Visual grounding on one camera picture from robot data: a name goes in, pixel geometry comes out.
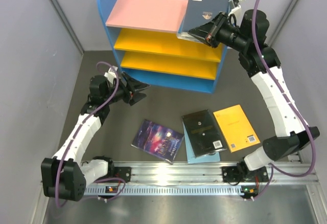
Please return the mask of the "navy blue book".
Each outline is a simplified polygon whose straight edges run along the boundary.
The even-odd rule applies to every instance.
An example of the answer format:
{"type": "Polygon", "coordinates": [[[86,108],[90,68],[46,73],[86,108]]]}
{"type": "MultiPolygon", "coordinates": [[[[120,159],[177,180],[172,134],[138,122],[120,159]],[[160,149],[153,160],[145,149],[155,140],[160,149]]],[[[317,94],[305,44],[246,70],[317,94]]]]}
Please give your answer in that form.
{"type": "Polygon", "coordinates": [[[229,0],[188,0],[181,26],[181,34],[186,35],[192,28],[212,20],[219,12],[228,10],[229,0]]]}

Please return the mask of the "purple Robinson Crusoe book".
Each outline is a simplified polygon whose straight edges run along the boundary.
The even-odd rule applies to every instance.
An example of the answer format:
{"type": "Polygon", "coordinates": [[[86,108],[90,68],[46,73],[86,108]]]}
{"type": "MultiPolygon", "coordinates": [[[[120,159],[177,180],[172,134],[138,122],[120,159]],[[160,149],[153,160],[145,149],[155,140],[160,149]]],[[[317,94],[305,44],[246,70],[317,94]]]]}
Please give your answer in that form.
{"type": "Polygon", "coordinates": [[[173,164],[184,134],[144,119],[131,146],[173,164]]]}

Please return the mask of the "black book with barcode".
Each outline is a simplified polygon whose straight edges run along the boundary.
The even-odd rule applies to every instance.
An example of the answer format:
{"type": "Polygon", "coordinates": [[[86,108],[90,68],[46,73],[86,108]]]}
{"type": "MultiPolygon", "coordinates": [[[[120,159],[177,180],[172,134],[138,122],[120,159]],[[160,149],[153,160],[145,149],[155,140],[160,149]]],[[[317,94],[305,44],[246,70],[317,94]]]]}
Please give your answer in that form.
{"type": "Polygon", "coordinates": [[[210,110],[183,115],[182,121],[195,158],[213,155],[227,149],[225,138],[210,110]]]}

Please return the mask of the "pale green Gatsby book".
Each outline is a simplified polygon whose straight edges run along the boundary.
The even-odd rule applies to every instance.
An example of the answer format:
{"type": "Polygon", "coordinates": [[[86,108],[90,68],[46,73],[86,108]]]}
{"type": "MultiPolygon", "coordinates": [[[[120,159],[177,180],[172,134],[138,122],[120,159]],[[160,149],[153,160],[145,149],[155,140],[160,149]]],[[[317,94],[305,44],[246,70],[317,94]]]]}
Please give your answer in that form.
{"type": "Polygon", "coordinates": [[[198,40],[197,38],[195,38],[194,36],[190,35],[187,32],[182,32],[181,33],[181,39],[201,43],[200,40],[198,40]]]}

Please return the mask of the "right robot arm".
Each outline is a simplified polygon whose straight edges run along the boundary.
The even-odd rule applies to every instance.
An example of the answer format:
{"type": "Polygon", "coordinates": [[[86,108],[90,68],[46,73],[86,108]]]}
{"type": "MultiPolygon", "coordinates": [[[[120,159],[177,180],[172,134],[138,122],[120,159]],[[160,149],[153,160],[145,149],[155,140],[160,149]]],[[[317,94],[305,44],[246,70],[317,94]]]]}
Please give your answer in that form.
{"type": "Polygon", "coordinates": [[[232,14],[220,12],[211,21],[188,33],[201,43],[217,48],[224,44],[239,53],[239,62],[260,91],[273,120],[275,136],[240,162],[239,177],[251,181],[257,169],[301,151],[320,136],[300,115],[285,84],[281,62],[275,50],[265,43],[270,26],[263,11],[247,10],[240,26],[232,24],[232,14]]]}

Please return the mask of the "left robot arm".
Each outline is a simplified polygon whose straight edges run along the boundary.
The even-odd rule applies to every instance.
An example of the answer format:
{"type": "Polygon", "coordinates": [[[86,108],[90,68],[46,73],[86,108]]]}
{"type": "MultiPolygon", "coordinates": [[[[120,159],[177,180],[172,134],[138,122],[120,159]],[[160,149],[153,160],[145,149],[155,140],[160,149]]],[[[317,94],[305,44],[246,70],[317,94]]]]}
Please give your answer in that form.
{"type": "Polygon", "coordinates": [[[102,179],[115,177],[111,158],[96,156],[86,165],[82,158],[94,135],[100,130],[110,112],[110,105],[123,101],[133,106],[144,99],[143,90],[149,84],[138,81],[126,72],[109,70],[90,79],[89,94],[77,123],[61,148],[41,163],[43,193],[56,200],[79,201],[86,188],[102,179]]]}

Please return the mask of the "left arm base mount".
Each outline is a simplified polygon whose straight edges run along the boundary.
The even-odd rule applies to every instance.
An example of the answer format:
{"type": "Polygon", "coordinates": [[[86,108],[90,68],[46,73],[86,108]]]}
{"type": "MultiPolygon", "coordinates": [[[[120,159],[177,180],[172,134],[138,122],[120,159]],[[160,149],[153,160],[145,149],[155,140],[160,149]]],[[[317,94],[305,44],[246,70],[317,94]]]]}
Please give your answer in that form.
{"type": "Polygon", "coordinates": [[[101,177],[101,179],[118,177],[128,183],[131,180],[131,171],[131,167],[114,166],[113,168],[109,168],[108,173],[105,176],[101,177]]]}

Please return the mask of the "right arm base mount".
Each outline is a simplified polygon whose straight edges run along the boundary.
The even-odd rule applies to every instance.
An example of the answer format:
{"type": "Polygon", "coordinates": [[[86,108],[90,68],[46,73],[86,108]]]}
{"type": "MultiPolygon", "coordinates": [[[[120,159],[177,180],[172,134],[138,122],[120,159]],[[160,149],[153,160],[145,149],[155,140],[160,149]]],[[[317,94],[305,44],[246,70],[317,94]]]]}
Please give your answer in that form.
{"type": "Polygon", "coordinates": [[[241,170],[237,166],[224,166],[222,169],[222,178],[224,183],[235,185],[236,183],[266,183],[269,180],[266,167],[254,171],[247,169],[241,170]]]}

